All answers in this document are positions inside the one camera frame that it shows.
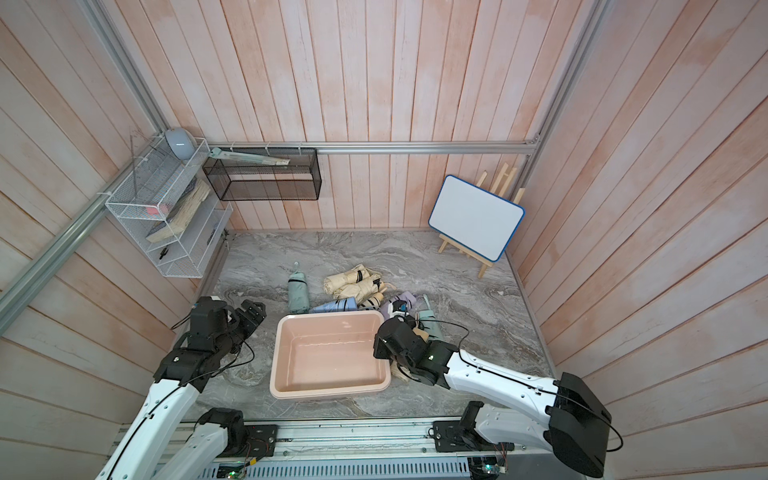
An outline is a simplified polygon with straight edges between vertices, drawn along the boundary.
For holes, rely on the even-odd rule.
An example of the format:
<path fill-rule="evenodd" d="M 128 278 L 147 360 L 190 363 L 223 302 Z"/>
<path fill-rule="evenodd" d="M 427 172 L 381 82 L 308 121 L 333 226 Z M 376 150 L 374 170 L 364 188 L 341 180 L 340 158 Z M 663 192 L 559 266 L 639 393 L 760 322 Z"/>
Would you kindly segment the pink plastic storage box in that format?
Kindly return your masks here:
<path fill-rule="evenodd" d="M 314 400 L 385 390 L 391 383 L 389 361 L 373 356 L 383 322 L 370 310 L 283 317 L 276 331 L 272 396 Z"/>

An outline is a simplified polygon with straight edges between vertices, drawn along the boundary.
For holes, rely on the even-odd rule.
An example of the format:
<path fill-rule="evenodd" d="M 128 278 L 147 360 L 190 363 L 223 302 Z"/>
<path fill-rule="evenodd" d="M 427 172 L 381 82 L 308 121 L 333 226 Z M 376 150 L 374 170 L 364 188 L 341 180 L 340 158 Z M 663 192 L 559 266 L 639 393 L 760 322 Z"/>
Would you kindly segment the green paper on basket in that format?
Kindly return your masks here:
<path fill-rule="evenodd" d="M 213 148 L 209 157 L 214 160 L 222 161 L 225 164 L 245 165 L 245 166 L 265 166 L 282 167 L 289 166 L 290 160 L 287 158 L 278 158 L 254 153 L 236 152 L 233 150 L 222 150 Z"/>

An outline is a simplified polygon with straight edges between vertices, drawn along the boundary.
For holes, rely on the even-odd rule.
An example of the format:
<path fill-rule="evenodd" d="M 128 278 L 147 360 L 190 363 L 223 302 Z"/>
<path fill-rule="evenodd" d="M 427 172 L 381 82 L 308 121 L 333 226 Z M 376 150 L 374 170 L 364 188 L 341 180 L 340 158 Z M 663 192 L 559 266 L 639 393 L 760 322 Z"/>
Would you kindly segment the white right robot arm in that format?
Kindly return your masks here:
<path fill-rule="evenodd" d="M 461 421 L 470 449 L 479 440 L 537 446 L 580 474 L 603 476 L 615 432 L 612 416 L 581 377 L 564 373 L 554 379 L 503 368 L 448 342 L 424 340 L 404 317 L 379 327 L 374 355 L 406 369 L 416 382 L 480 396 Z"/>

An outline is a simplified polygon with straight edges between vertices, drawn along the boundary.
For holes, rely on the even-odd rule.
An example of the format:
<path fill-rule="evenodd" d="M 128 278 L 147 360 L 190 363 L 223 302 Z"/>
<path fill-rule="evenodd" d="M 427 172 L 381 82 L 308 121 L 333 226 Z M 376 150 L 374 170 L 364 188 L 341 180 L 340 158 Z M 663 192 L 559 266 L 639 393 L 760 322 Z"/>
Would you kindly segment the cream folded umbrella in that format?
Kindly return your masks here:
<path fill-rule="evenodd" d="M 346 272 L 327 276 L 323 280 L 323 290 L 326 294 L 333 294 L 346 285 L 357 284 L 374 275 L 379 275 L 379 272 L 358 264 Z"/>
<path fill-rule="evenodd" d="M 332 293 L 335 299 L 353 298 L 358 306 L 374 294 L 383 293 L 389 285 L 380 278 L 368 277 L 357 283 L 347 284 Z"/>

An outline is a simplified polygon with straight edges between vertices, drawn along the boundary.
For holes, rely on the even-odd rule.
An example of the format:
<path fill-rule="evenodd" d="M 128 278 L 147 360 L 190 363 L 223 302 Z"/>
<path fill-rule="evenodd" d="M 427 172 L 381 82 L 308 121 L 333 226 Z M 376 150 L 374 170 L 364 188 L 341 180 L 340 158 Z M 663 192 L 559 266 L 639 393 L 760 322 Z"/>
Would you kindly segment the metal base rail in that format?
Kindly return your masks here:
<path fill-rule="evenodd" d="M 129 430 L 101 479 L 578 479 L 526 444 L 470 447 L 453 418 L 244 422 L 214 415 L 159 441 Z"/>

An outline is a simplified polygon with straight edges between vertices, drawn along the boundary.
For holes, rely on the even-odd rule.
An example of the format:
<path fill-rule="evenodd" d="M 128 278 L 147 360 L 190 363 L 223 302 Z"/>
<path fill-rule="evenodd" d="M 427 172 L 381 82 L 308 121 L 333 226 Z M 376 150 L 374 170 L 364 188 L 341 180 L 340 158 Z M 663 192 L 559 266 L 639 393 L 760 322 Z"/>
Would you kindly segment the lilac umbrella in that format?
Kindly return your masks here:
<path fill-rule="evenodd" d="M 385 319 L 409 314 L 409 310 L 416 304 L 416 297 L 408 291 L 402 292 L 382 303 L 379 308 Z"/>

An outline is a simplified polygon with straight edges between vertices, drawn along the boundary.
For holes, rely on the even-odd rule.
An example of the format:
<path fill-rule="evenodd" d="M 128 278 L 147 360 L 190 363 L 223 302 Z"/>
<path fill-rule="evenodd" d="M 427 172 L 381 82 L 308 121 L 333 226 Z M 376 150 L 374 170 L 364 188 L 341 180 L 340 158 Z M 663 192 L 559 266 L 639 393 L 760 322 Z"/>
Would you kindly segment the teal green umbrella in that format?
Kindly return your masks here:
<path fill-rule="evenodd" d="M 426 294 L 420 296 L 416 319 L 419 328 L 427 333 L 428 340 L 443 340 L 444 336 Z"/>

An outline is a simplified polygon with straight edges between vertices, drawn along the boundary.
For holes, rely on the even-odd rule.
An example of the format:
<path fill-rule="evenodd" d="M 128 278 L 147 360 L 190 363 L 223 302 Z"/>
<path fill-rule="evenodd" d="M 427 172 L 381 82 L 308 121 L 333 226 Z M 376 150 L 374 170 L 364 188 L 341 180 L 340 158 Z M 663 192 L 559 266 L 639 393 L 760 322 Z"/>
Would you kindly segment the mint green umbrella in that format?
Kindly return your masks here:
<path fill-rule="evenodd" d="M 295 262 L 287 283 L 288 308 L 291 314 L 306 314 L 310 311 L 310 296 L 305 273 L 300 263 Z"/>

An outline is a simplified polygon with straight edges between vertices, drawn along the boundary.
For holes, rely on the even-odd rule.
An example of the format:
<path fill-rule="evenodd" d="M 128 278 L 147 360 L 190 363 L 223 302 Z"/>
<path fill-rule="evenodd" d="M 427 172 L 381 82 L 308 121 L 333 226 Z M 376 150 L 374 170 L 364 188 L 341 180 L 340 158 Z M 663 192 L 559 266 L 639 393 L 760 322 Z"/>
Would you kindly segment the light blue folded umbrella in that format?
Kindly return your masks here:
<path fill-rule="evenodd" d="M 312 314 L 320 314 L 320 313 L 348 312 L 348 311 L 357 311 L 357 310 L 358 310 L 358 306 L 357 306 L 356 299 L 354 297 L 348 297 L 348 298 L 336 299 L 336 300 L 324 303 L 322 305 L 312 307 L 309 310 L 309 312 Z"/>

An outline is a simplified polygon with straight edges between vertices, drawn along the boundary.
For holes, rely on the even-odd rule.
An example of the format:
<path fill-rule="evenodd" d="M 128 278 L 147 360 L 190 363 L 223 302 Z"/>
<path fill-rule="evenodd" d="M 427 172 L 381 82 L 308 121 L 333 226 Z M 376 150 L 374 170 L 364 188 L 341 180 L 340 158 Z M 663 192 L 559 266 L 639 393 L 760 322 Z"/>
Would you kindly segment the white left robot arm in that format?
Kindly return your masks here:
<path fill-rule="evenodd" d="M 241 459 L 233 477 L 271 457 L 274 425 L 249 426 L 241 411 L 212 408 L 193 426 L 185 444 L 167 462 L 161 457 L 172 436 L 208 382 L 241 366 L 248 338 L 266 319 L 261 302 L 245 300 L 234 308 L 203 296 L 182 320 L 185 331 L 161 360 L 143 406 L 99 473 L 101 479 L 193 479 L 220 456 Z"/>

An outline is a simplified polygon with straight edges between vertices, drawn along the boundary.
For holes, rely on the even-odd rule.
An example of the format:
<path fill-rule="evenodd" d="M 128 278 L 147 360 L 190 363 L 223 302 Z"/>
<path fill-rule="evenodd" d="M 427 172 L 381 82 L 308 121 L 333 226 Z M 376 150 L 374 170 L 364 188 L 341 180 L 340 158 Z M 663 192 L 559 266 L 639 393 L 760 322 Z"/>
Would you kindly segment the beige umbrella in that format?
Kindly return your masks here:
<path fill-rule="evenodd" d="M 404 369 L 395 361 L 390 362 L 390 370 L 393 377 L 398 378 L 404 382 L 411 381 L 411 377 L 404 371 Z"/>

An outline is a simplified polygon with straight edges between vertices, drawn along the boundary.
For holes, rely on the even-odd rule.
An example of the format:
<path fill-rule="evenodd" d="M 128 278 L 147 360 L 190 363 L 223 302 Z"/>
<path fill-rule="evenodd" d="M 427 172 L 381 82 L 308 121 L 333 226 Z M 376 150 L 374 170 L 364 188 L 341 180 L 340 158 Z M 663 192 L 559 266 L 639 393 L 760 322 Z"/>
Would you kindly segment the aluminium frame rail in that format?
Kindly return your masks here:
<path fill-rule="evenodd" d="M 523 154 L 538 149 L 536 143 L 515 141 L 362 141 L 362 142 L 209 142 L 214 148 L 314 149 L 319 155 L 393 154 Z"/>

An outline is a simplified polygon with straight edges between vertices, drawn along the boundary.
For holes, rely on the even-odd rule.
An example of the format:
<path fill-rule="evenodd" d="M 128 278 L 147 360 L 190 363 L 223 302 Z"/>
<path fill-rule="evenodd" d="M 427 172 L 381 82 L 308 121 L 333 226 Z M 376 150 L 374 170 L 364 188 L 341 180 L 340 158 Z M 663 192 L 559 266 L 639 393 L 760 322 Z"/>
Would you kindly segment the grey round speaker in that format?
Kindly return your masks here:
<path fill-rule="evenodd" d="M 166 142 L 171 152 L 181 162 L 188 162 L 197 150 L 197 141 L 184 128 L 168 129 L 164 133 Z"/>

